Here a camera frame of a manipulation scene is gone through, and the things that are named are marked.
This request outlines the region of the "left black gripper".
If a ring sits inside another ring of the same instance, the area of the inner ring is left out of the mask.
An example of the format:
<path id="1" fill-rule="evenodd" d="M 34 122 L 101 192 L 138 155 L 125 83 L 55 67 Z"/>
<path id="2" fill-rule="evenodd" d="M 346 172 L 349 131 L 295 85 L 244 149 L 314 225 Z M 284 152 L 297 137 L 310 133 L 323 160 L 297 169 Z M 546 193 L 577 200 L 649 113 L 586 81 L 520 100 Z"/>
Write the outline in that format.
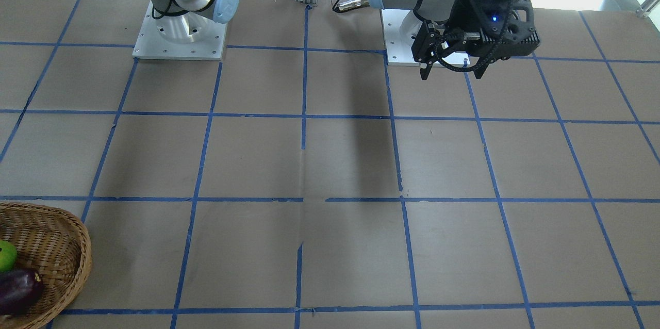
<path id="1" fill-rule="evenodd" d="M 443 24 L 422 21 L 411 46 L 413 58 L 420 64 L 420 78 L 427 80 L 436 62 L 446 68 L 450 66 L 440 57 L 445 30 L 448 45 L 456 45 L 457 50 L 470 56 L 486 57 L 502 29 L 504 38 L 493 55 L 495 59 L 528 56 L 534 52 L 541 40 L 531 0 L 514 0 L 509 22 L 504 24 L 507 5 L 508 0 L 455 0 L 446 29 Z"/>

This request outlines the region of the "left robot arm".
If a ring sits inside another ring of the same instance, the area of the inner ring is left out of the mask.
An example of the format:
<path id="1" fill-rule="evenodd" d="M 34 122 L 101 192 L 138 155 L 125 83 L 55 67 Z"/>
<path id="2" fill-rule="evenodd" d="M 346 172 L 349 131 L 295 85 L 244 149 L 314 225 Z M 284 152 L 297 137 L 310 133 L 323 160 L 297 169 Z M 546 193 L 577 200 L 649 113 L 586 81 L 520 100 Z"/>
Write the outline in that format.
<path id="1" fill-rule="evenodd" d="M 422 80 L 436 63 L 482 78 L 490 64 L 529 56 L 541 43 L 531 0 L 369 0 L 369 4 L 409 10 L 419 22 L 410 51 Z"/>

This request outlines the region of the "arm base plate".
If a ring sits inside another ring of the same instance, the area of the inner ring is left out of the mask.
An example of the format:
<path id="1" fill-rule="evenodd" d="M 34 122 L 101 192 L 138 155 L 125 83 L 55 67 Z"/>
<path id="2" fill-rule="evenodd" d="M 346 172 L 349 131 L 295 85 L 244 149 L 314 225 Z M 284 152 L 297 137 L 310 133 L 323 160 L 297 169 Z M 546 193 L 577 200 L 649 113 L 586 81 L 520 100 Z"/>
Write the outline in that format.
<path id="1" fill-rule="evenodd" d="M 149 3 L 133 56 L 145 60 L 221 61 L 227 25 L 197 14 L 154 19 Z"/>
<path id="2" fill-rule="evenodd" d="M 384 41 L 389 65 L 417 67 L 411 47 L 422 22 L 411 10 L 381 10 Z"/>

